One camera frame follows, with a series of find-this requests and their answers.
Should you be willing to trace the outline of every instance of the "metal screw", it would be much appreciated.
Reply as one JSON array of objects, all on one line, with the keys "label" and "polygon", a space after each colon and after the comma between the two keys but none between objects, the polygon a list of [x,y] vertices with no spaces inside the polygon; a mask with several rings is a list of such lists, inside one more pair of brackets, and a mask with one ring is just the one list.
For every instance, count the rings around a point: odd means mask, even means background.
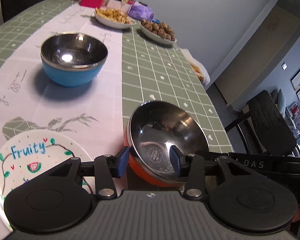
[{"label": "metal screw", "polygon": [[103,197],[111,197],[114,194],[114,190],[110,188],[103,188],[99,190],[99,194]]},{"label": "metal screw", "polygon": [[202,195],[201,190],[199,190],[197,188],[188,189],[186,193],[190,197],[200,197]]}]

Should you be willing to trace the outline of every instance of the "white plate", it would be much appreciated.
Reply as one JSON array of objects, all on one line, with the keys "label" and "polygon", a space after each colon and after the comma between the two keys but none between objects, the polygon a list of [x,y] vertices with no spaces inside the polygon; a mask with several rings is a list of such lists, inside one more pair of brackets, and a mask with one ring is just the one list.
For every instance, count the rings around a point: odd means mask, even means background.
[{"label": "white plate", "polygon": [[117,22],[108,20],[106,18],[103,18],[103,17],[99,16],[96,12],[94,12],[94,16],[96,17],[96,19],[98,20],[98,22],[100,22],[103,25],[108,26],[110,28],[114,28],[114,29],[121,29],[122,30],[122,29],[130,28],[133,25],[136,25],[136,21],[133,20],[132,18],[130,18],[129,16],[128,16],[128,19],[133,22],[131,24],[117,23]]},{"label": "white plate", "polygon": [[[31,130],[12,137],[0,149],[0,218],[11,226],[4,214],[5,197],[14,188],[26,183],[48,169],[73,157],[91,161],[89,155],[73,140],[49,130]],[[82,186],[95,191],[94,178],[87,177]]]},{"label": "white plate", "polygon": [[164,45],[171,45],[171,44],[175,44],[177,42],[177,39],[175,41],[169,41],[169,40],[166,40],[164,38],[161,38],[160,36],[155,35],[151,31],[147,30],[141,24],[140,24],[140,27],[141,27],[141,31],[143,32],[143,34],[145,36],[147,36],[149,39],[151,39],[151,40],[153,40],[157,43],[161,43],[161,44],[164,44]]}]

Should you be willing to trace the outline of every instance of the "blue bowl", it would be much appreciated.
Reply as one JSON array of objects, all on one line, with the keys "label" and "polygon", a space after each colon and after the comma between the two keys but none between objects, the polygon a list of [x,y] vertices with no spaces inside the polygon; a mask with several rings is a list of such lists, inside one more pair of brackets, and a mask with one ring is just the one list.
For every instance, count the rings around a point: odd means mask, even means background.
[{"label": "blue bowl", "polygon": [[41,46],[43,70],[64,87],[90,82],[101,70],[108,56],[106,46],[82,33],[59,33]]}]

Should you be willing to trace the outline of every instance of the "watermelon drawing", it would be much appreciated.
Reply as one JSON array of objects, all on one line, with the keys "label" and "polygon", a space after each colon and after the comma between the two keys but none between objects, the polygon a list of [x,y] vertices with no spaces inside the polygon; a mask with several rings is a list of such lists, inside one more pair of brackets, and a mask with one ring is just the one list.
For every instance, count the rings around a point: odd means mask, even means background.
[{"label": "watermelon drawing", "polygon": [[28,171],[35,173],[41,169],[41,163],[34,162],[27,165]]}]

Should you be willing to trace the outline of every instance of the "ribbed gray surface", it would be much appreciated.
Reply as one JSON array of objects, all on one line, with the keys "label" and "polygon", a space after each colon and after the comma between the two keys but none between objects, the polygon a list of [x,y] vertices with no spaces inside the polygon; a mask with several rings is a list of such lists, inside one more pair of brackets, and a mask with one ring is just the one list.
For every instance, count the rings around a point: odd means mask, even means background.
[{"label": "ribbed gray surface", "polygon": [[201,202],[188,201],[176,191],[124,191],[115,200],[101,201],[84,223],[67,231],[34,236],[14,232],[6,239],[24,240],[292,240],[282,231],[268,236],[243,235],[216,222]]}]

